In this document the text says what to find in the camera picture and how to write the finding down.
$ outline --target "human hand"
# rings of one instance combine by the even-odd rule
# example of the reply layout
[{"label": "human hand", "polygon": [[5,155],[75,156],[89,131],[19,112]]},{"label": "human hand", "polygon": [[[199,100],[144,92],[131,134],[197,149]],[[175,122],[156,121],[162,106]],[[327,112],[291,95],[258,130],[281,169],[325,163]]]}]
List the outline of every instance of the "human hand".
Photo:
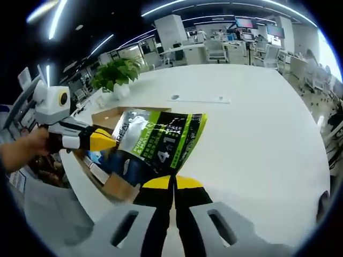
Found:
[{"label": "human hand", "polygon": [[46,128],[40,127],[33,130],[28,136],[25,137],[27,150],[30,151],[32,156],[41,155],[46,156],[49,152],[46,149],[46,143],[49,138],[49,132]]}]

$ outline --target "human arm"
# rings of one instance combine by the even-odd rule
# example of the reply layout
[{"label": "human arm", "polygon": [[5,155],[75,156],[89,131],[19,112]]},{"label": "human arm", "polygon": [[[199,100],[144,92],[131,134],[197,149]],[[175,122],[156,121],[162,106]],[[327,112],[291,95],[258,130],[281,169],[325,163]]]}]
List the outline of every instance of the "human arm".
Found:
[{"label": "human arm", "polygon": [[46,156],[48,151],[45,145],[48,138],[49,132],[45,128],[39,128],[13,143],[0,145],[0,156],[6,172],[19,170],[36,155]]}]

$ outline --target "ceiling light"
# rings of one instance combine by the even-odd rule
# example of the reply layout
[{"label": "ceiling light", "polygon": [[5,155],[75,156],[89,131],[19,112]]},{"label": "ceiling light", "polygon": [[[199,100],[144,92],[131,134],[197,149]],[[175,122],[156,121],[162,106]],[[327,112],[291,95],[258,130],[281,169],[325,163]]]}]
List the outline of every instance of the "ceiling light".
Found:
[{"label": "ceiling light", "polygon": [[69,65],[63,70],[63,73],[66,72],[67,70],[73,68],[73,67],[75,66],[76,63],[77,63],[77,61],[75,61],[75,62],[69,64]]},{"label": "ceiling light", "polygon": [[195,17],[195,18],[186,19],[186,20],[182,20],[182,21],[196,20],[196,19],[203,19],[203,18],[212,18],[212,17],[228,17],[228,16],[233,17],[234,15],[232,15],[232,14],[223,14],[223,15],[201,16],[201,17]]},{"label": "ceiling light", "polygon": [[154,12],[154,11],[157,11],[157,10],[162,9],[162,8],[164,8],[164,7],[167,7],[167,6],[170,6],[170,5],[172,5],[172,4],[179,3],[179,2],[183,2],[183,1],[186,1],[186,0],[176,0],[176,1],[173,1],[173,2],[171,2],[171,3],[161,5],[161,6],[157,7],[157,8],[155,8],[155,9],[152,9],[152,10],[150,10],[150,11],[148,11],[148,12],[143,13],[141,16],[142,16],[142,17],[147,16],[148,14],[150,14],[150,13],[152,13],[152,12]]},{"label": "ceiling light", "polygon": [[77,26],[75,30],[76,30],[76,31],[79,31],[79,30],[82,29],[83,27],[84,27],[84,25],[81,24],[81,25]]},{"label": "ceiling light", "polygon": [[185,10],[185,9],[192,8],[192,7],[195,7],[195,5],[190,5],[190,6],[187,6],[184,8],[175,9],[175,10],[172,10],[171,12],[177,12],[177,11]]},{"label": "ceiling light", "polygon": [[307,18],[307,17],[305,17],[304,15],[302,15],[301,13],[299,13],[299,12],[293,10],[292,8],[289,8],[288,6],[285,6],[285,5],[283,5],[283,4],[279,4],[279,3],[274,2],[274,1],[271,1],[271,0],[261,0],[261,1],[267,2],[267,3],[270,3],[270,4],[275,4],[275,5],[277,5],[277,6],[279,6],[279,7],[282,7],[282,8],[284,8],[284,9],[288,10],[288,11],[291,11],[291,12],[295,13],[296,15],[299,15],[301,18],[307,20],[309,23],[311,23],[311,24],[314,25],[315,27],[317,27],[317,25],[316,25],[313,21],[311,21],[309,18]]},{"label": "ceiling light", "polygon": [[232,4],[236,4],[236,5],[247,5],[247,6],[253,6],[253,7],[260,7],[260,8],[263,8],[262,6],[255,5],[255,4],[244,4],[244,3],[232,3]]},{"label": "ceiling light", "polygon": [[277,23],[276,21],[274,21],[274,20],[268,20],[268,19],[265,19],[265,18],[260,18],[260,17],[254,17],[255,19],[257,19],[257,20],[265,20],[265,21],[269,21],[269,22],[272,22],[272,23]]},{"label": "ceiling light", "polygon": [[47,84],[50,87],[50,65],[47,65]]},{"label": "ceiling light", "polygon": [[66,2],[67,2],[67,0],[61,0],[61,2],[59,3],[59,5],[57,7],[57,10],[55,12],[55,16],[53,19],[53,23],[52,23],[51,28],[50,28],[49,40],[51,40],[55,35],[58,20],[61,17],[61,14],[62,14],[63,8],[65,7]]},{"label": "ceiling light", "polygon": [[51,10],[56,4],[58,0],[46,2],[41,4],[37,7],[26,19],[27,23],[33,22],[35,19],[41,17],[42,15],[46,14],[49,10]]},{"label": "ceiling light", "polygon": [[87,57],[89,58],[92,54],[94,54],[103,44],[105,44],[108,40],[110,40],[114,35],[112,34],[111,36],[109,36],[108,38],[106,38],[104,41],[101,42],[100,45],[98,45],[92,52],[91,54]]},{"label": "ceiling light", "polygon": [[138,49],[138,46],[131,47],[130,51],[135,50],[135,49]]},{"label": "ceiling light", "polygon": [[225,2],[225,3],[205,3],[205,4],[197,4],[197,6],[202,6],[202,5],[211,5],[211,4],[230,4],[230,3],[227,3],[227,2]]},{"label": "ceiling light", "polygon": [[142,35],[136,36],[135,38],[129,40],[128,42],[123,43],[120,47],[117,48],[117,50],[119,50],[120,48],[122,48],[124,45],[126,45],[126,44],[132,42],[133,40],[135,40],[135,39],[137,39],[137,38],[139,38],[139,37],[141,37],[141,36],[144,36],[144,35],[146,35],[146,34],[148,34],[148,33],[150,33],[150,32],[153,32],[153,31],[155,31],[155,30],[156,30],[156,29],[152,29],[151,31],[145,32],[145,33],[143,33]]},{"label": "ceiling light", "polygon": [[204,23],[218,23],[218,22],[236,22],[235,20],[217,20],[217,21],[205,21],[205,22],[198,22],[195,24],[204,24]]},{"label": "ceiling light", "polygon": [[139,43],[139,42],[141,42],[141,41],[144,41],[144,40],[146,40],[146,39],[149,39],[149,38],[151,38],[151,37],[153,37],[153,36],[155,36],[155,35],[147,36],[147,37],[145,37],[145,38],[139,40],[137,43]]},{"label": "ceiling light", "polygon": [[269,21],[269,22],[272,22],[272,23],[277,23],[276,21],[274,20],[268,20],[268,19],[265,19],[265,18],[260,18],[260,17],[250,17],[250,16],[236,16],[238,18],[246,18],[246,19],[257,19],[257,20],[265,20],[265,21]]}]

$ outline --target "potted plant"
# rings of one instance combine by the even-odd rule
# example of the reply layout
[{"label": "potted plant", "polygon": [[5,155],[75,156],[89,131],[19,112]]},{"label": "potted plant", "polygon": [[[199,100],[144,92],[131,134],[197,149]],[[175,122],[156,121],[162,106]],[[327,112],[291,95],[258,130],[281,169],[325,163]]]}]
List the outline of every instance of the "potted plant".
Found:
[{"label": "potted plant", "polygon": [[92,86],[102,88],[103,92],[114,92],[120,100],[130,93],[127,84],[137,79],[139,73],[140,66],[136,59],[119,58],[98,68]]}]

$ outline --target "white table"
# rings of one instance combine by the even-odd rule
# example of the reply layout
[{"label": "white table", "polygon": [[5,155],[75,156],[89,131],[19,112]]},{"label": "white table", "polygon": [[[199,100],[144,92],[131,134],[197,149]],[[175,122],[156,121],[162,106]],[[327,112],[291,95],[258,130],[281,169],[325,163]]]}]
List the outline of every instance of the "white table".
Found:
[{"label": "white table", "polygon": [[307,61],[295,56],[290,57],[289,71],[295,75],[298,79],[302,79],[305,76],[307,67]]},{"label": "white table", "polygon": [[169,54],[171,52],[176,52],[176,51],[190,49],[190,48],[199,48],[199,47],[205,47],[204,43],[189,44],[187,46],[180,46],[180,47],[171,48],[171,49],[168,49],[168,50],[162,52],[161,54],[164,55],[164,54]]},{"label": "white table", "polygon": [[[202,182],[213,201],[247,217],[269,242],[296,246],[312,232],[318,199],[330,191],[325,147],[307,107],[277,71],[234,64],[191,65],[143,73],[130,87],[131,95],[120,103],[104,96],[107,109],[120,104],[208,114],[180,175]],[[184,102],[171,101],[176,94]],[[99,95],[96,92],[92,102]],[[218,96],[231,103],[202,103]],[[76,119],[91,124],[91,114],[98,111],[96,104],[90,104]],[[62,151],[61,158],[76,196],[97,221],[113,204],[72,154]]]}]

